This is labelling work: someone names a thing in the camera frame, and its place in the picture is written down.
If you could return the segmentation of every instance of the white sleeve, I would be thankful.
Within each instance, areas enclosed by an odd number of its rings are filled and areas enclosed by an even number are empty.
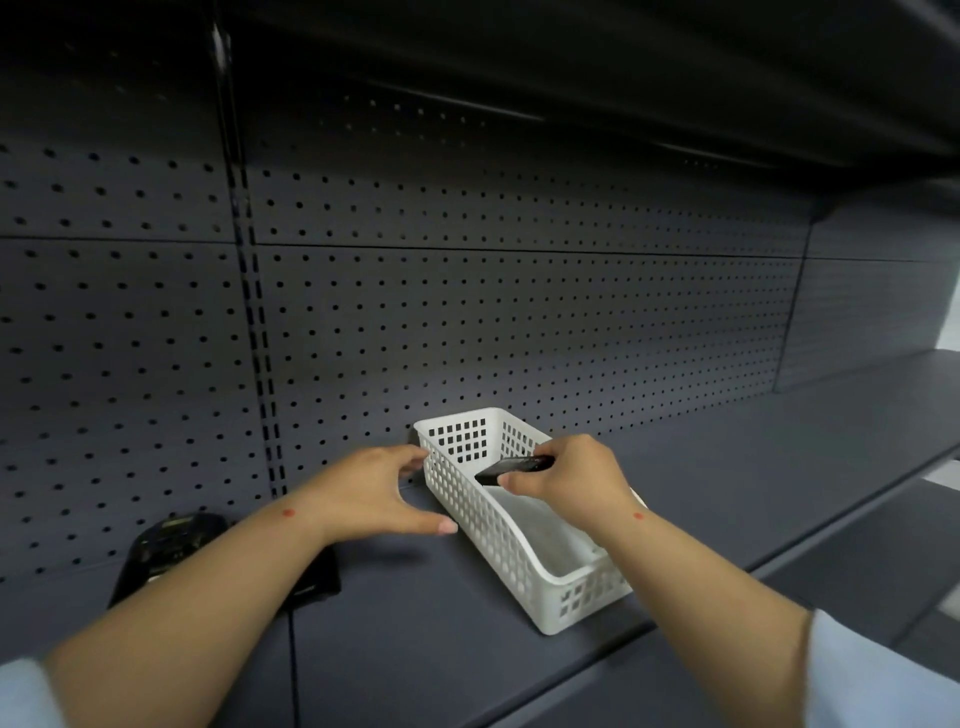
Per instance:
[[[0,728],[66,728],[47,675],[36,661],[0,666]]]
[[[960,726],[960,684],[817,612],[806,669],[808,728]]]

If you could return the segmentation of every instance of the white plastic basket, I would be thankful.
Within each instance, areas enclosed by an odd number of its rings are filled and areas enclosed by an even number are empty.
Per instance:
[[[501,458],[531,454],[547,435],[495,407],[421,420],[414,429],[430,450],[427,487],[543,634],[630,593],[607,552],[546,503],[474,479]]]

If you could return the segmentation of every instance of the black object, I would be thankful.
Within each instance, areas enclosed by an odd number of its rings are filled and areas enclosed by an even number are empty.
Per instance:
[[[213,513],[177,516],[151,526],[133,542],[108,607],[159,578],[228,528],[227,519]],[[339,593],[336,555],[332,548],[325,548],[303,571],[280,609],[296,609],[314,599]]]
[[[108,606],[162,576],[228,528],[227,519],[212,513],[177,516],[151,526],[133,542]]]
[[[496,479],[504,473],[539,473],[553,465],[552,455],[534,455],[533,457],[505,457],[498,463],[478,473],[475,477],[480,485],[496,485]]]

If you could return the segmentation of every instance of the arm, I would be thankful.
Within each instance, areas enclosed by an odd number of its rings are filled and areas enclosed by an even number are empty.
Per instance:
[[[613,453],[587,435],[544,443],[541,473],[506,473],[610,554],[687,668],[740,726],[799,726],[811,615],[634,498]]]
[[[398,475],[425,456],[413,446],[354,453],[58,646],[45,666],[67,722],[206,726],[322,548],[376,533],[456,531],[400,497]]]

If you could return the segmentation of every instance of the left hand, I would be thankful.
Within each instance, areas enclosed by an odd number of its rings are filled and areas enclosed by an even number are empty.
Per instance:
[[[421,511],[400,496],[398,479],[418,471],[428,454],[414,445],[358,450],[283,498],[284,512],[315,520],[325,544],[379,533],[456,533],[449,517]]]

